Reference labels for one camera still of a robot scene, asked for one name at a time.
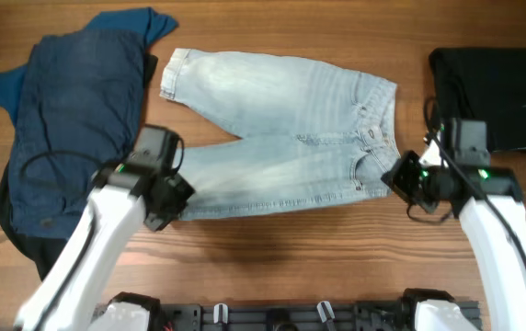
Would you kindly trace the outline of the light blue denim shorts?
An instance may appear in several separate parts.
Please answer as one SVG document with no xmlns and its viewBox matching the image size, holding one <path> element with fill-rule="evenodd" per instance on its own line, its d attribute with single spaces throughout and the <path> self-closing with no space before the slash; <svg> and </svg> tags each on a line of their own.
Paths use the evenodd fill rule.
<svg viewBox="0 0 526 331">
<path fill-rule="evenodd" d="M 189 147 L 184 221 L 256 216 L 384 198 L 399 153 L 395 83 L 299 57 L 176 49 L 163 98 L 234 140 Z"/>
</svg>

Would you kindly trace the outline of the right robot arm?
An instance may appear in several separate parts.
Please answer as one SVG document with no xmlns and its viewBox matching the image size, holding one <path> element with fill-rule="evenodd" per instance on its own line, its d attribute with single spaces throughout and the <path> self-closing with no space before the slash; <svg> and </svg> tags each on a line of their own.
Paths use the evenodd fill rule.
<svg viewBox="0 0 526 331">
<path fill-rule="evenodd" d="M 526 209 L 514 173 L 490 165 L 486 123 L 450 119 L 428 135 L 438 159 L 405 152 L 382 180 L 409 207 L 452 206 L 475 254 L 494 330 L 526 330 Z"/>
</svg>

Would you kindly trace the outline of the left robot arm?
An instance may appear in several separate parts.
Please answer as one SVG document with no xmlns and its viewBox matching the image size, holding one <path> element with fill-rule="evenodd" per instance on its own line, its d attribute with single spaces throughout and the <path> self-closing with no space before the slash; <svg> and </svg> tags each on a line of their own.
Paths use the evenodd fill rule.
<svg viewBox="0 0 526 331">
<path fill-rule="evenodd" d="M 180 175 L 185 145 L 165 127 L 147 125 L 133 150 L 92 178 L 81 219 L 47 277 L 19 308 L 16 330 L 159 330 L 159 300 L 121 293 L 100 297 L 125 246 L 142 227 L 163 230 L 193 195 Z"/>
</svg>

